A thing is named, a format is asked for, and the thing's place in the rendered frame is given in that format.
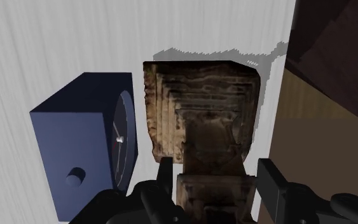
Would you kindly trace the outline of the dark brown wooden furniture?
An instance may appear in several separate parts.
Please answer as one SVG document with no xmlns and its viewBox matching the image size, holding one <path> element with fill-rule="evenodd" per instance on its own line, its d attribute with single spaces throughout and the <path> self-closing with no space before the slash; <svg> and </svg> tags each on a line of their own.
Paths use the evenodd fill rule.
<svg viewBox="0 0 358 224">
<path fill-rule="evenodd" d="M 296 0 L 285 67 L 358 117 L 358 0 Z"/>
</svg>

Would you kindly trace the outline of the brown carved stone figure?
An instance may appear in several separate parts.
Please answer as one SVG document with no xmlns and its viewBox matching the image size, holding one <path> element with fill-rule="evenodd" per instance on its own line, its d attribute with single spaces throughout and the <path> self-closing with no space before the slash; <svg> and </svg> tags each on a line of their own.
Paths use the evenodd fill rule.
<svg viewBox="0 0 358 224">
<path fill-rule="evenodd" d="M 159 162 L 182 165 L 176 203 L 191 224 L 256 224 L 256 178 L 244 160 L 252 144 L 261 80 L 229 60 L 143 64 L 146 119 Z"/>
</svg>

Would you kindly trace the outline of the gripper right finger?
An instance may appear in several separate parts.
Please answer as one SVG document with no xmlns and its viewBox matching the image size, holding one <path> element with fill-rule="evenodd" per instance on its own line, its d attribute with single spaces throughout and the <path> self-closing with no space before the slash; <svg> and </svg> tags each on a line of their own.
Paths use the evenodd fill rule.
<svg viewBox="0 0 358 224">
<path fill-rule="evenodd" d="M 330 200 L 309 186 L 288 182 L 269 158 L 258 160 L 256 189 L 274 224 L 358 224 L 358 196 L 336 193 Z"/>
</svg>

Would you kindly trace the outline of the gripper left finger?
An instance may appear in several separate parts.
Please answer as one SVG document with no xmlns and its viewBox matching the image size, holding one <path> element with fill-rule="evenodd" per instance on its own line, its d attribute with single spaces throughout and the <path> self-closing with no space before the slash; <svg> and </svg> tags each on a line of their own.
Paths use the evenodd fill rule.
<svg viewBox="0 0 358 224">
<path fill-rule="evenodd" d="M 99 192 L 69 224 L 189 224 L 184 209 L 172 201 L 172 186 L 173 158 L 163 157 L 155 180 L 137 183 L 130 195 Z"/>
</svg>

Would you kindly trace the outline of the dark blue box clock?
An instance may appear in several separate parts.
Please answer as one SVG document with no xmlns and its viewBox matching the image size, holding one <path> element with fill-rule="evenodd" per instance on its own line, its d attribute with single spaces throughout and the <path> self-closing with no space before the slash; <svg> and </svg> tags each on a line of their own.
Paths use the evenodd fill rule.
<svg viewBox="0 0 358 224">
<path fill-rule="evenodd" d="M 138 156 L 131 73 L 83 73 L 30 112 L 59 221 L 127 192 Z"/>
</svg>

